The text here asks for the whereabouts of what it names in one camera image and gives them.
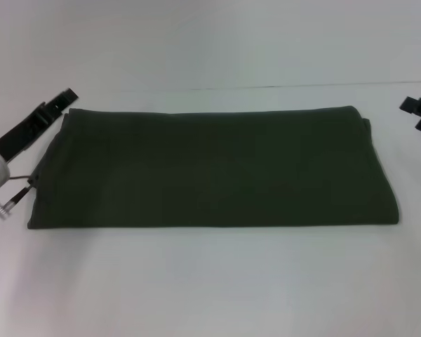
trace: white table surface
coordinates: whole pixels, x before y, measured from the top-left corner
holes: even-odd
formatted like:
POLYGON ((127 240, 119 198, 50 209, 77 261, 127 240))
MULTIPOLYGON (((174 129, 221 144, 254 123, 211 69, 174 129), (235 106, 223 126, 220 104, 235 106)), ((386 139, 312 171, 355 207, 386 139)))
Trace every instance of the white table surface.
MULTIPOLYGON (((0 336, 421 336, 421 132, 398 109, 421 84, 78 94, 74 106, 116 111, 353 105, 371 120, 401 222, 29 231, 30 195, 0 220, 0 336)), ((39 100, 0 96, 0 135, 39 100)), ((59 126, 13 175, 32 170, 59 126)), ((7 183, 0 200, 24 185, 7 183)))
POLYGON ((421 337, 421 132, 399 110, 421 97, 421 0, 0 0, 0 137, 67 87, 91 110, 353 105, 401 222, 29 231, 31 193, 0 220, 0 337, 421 337))

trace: green fabric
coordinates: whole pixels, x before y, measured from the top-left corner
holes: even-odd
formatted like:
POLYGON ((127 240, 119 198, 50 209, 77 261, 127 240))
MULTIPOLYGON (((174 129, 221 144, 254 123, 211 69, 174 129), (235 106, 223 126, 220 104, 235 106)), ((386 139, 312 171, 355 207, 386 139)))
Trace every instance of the green fabric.
POLYGON ((156 114, 71 109, 28 228, 394 224, 353 107, 156 114))

